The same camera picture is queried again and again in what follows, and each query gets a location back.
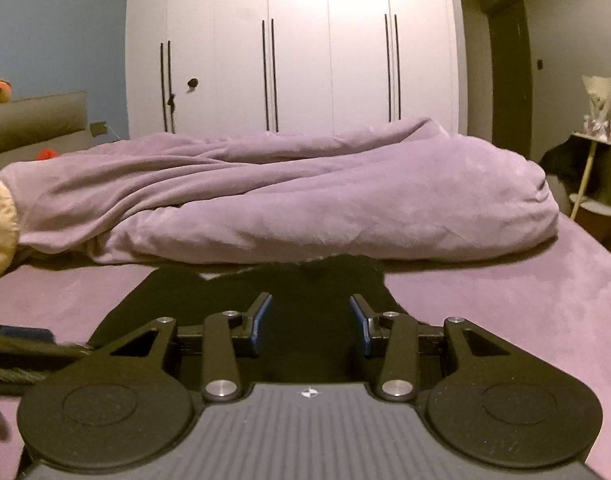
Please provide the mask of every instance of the closet door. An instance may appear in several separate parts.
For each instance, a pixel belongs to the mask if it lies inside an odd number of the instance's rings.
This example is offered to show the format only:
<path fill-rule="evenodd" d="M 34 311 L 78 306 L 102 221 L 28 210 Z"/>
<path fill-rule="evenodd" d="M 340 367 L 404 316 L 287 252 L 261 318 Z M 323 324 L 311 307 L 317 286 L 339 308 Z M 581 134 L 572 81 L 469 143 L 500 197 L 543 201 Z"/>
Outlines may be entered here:
<path fill-rule="evenodd" d="M 329 0 L 334 131 L 393 119 L 388 0 Z"/>
<path fill-rule="evenodd" d="M 219 134 L 214 5 L 215 0 L 168 0 L 170 76 L 177 134 L 193 137 Z M 194 88 L 192 79 L 197 80 Z"/>
<path fill-rule="evenodd" d="M 456 132 L 458 62 L 452 0 L 390 0 L 390 4 L 398 60 L 396 118 L 429 116 Z"/>
<path fill-rule="evenodd" d="M 131 139 L 164 130 L 160 45 L 167 41 L 167 4 L 168 0 L 126 3 L 126 94 Z"/>
<path fill-rule="evenodd" d="M 270 129 L 269 72 L 264 72 L 268 0 L 215 0 L 214 17 L 220 135 L 265 132 Z"/>
<path fill-rule="evenodd" d="M 327 0 L 269 0 L 272 122 L 279 132 L 331 135 Z"/>

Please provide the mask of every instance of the wardrobe door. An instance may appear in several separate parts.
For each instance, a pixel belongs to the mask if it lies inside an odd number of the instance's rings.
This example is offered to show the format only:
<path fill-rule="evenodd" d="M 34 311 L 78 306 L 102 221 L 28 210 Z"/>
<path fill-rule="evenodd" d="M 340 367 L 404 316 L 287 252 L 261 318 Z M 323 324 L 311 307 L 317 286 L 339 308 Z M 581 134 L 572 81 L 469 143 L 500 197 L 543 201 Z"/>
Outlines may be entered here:
<path fill-rule="evenodd" d="M 279 132 L 332 135 L 328 2 L 269 3 L 273 126 Z"/>
<path fill-rule="evenodd" d="M 458 62 L 452 0 L 390 0 L 390 4 L 396 118 L 429 116 L 456 132 Z"/>
<path fill-rule="evenodd" d="M 214 5 L 215 0 L 168 0 L 170 77 L 177 134 L 219 134 Z"/>
<path fill-rule="evenodd" d="M 270 129 L 269 72 L 264 72 L 268 0 L 215 0 L 214 17 L 220 134 L 265 132 Z"/>
<path fill-rule="evenodd" d="M 164 130 L 160 45 L 166 41 L 167 0 L 127 0 L 126 94 L 131 139 Z"/>
<path fill-rule="evenodd" d="M 335 133 L 393 119 L 388 0 L 329 0 Z"/>

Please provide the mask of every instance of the doorway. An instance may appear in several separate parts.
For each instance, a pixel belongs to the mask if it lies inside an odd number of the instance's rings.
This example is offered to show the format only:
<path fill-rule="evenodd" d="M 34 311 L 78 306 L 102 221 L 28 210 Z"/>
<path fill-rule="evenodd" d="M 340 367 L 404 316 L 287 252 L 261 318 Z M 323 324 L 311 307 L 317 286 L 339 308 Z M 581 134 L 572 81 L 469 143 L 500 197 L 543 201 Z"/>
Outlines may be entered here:
<path fill-rule="evenodd" d="M 525 158 L 532 144 L 532 61 L 523 0 L 489 14 L 492 143 Z"/>

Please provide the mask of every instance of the blanket fold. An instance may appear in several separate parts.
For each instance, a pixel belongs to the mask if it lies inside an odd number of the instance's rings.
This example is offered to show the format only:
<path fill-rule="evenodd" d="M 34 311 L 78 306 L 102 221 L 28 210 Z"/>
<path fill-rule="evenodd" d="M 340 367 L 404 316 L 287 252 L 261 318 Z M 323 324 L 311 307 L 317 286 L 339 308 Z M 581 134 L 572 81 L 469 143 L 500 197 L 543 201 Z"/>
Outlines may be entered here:
<path fill-rule="evenodd" d="M 11 164 L 19 244 L 103 264 L 469 261 L 556 234 L 543 171 L 427 119 L 335 137 L 154 134 Z"/>

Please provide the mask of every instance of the blue wall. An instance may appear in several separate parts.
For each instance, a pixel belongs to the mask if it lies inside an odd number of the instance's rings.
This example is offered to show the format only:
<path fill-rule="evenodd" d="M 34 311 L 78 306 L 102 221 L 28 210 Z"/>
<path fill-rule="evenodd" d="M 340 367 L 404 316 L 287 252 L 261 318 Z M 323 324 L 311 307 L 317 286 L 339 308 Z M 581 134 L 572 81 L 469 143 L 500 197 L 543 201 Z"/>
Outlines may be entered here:
<path fill-rule="evenodd" d="M 0 0 L 0 78 L 15 99 L 85 90 L 127 139 L 125 28 L 126 0 Z"/>

